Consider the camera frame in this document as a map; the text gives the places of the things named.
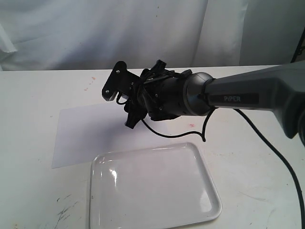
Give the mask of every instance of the white cloth backdrop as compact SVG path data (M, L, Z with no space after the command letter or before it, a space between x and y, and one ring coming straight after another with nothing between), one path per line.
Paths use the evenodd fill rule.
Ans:
M0 0L3 70L290 62L304 0Z

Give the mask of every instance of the white tray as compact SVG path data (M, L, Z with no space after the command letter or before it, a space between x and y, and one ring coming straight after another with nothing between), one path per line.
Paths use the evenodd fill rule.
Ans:
M165 229L215 219L222 205L197 147L175 144L98 156L91 229Z

